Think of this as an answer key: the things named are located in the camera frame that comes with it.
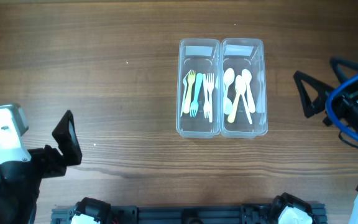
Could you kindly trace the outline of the yellow plastic spoon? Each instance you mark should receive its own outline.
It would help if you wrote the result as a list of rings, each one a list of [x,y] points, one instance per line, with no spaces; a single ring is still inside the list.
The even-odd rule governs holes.
[[[236,95],[232,104],[232,111],[227,117],[227,121],[229,123],[233,123],[235,121],[239,98],[240,98],[240,93],[236,90]]]

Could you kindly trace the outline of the clear white spoon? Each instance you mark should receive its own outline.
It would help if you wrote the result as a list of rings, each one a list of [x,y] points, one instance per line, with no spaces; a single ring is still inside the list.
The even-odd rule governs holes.
[[[235,73],[232,68],[228,68],[223,75],[224,82],[224,114],[229,115],[232,111],[232,101],[228,98],[228,91],[230,85],[234,82]]]

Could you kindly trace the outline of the white fork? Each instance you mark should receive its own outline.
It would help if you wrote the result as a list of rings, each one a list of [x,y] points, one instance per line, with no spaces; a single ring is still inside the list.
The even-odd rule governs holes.
[[[203,90],[204,90],[204,106],[203,106],[204,117],[206,119],[209,119],[210,103],[208,100],[208,79],[205,73],[203,74]]]
[[[184,89],[183,89],[183,97],[182,97],[182,101],[181,101],[181,112],[180,112],[180,117],[183,116],[183,111],[184,111],[184,105],[185,105],[185,96],[186,96],[186,91],[187,91],[187,87],[188,87],[188,83],[187,83],[187,76],[188,76],[189,72],[185,75],[185,77],[182,80]]]

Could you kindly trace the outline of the white fork crossing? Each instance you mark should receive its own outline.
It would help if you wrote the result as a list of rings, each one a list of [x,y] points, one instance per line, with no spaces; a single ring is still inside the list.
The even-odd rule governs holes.
[[[208,101],[209,101],[209,122],[213,122],[213,108],[212,108],[212,93],[214,89],[214,73],[207,73],[207,90],[208,90]]]

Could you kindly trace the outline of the light blue plastic fork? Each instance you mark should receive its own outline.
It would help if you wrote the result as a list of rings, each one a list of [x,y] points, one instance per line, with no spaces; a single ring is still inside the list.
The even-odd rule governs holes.
[[[191,105],[190,105],[190,116],[192,118],[195,118],[196,114],[198,112],[198,107],[199,107],[198,97],[199,97],[202,82],[203,82],[203,74],[202,73],[197,73],[196,74],[194,97],[193,97],[193,101],[191,102]]]

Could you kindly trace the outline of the yellow plastic fork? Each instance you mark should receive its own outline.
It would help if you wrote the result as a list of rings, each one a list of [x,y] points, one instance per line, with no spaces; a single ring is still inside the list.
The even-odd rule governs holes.
[[[191,100],[191,92],[192,86],[195,82],[196,72],[194,70],[190,70],[187,75],[187,89],[185,92],[185,100],[183,103],[183,113],[188,114],[190,112],[190,100]]]

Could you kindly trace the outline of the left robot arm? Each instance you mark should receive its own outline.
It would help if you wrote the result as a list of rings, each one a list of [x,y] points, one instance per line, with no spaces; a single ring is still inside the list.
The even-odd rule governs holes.
[[[57,147],[26,149],[21,137],[28,128],[22,108],[0,106],[0,223],[33,223],[42,180],[63,177],[68,167],[81,164],[70,110],[52,132]]]

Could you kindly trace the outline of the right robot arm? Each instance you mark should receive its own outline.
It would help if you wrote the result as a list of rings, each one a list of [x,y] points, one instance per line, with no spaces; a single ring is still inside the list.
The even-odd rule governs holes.
[[[336,88],[301,71],[294,73],[304,115],[310,118],[325,112],[324,124],[335,125],[339,139],[347,135],[355,141],[351,146],[358,149],[358,63],[338,57],[329,63],[340,82]],[[350,223],[358,223],[358,184],[356,191]]]

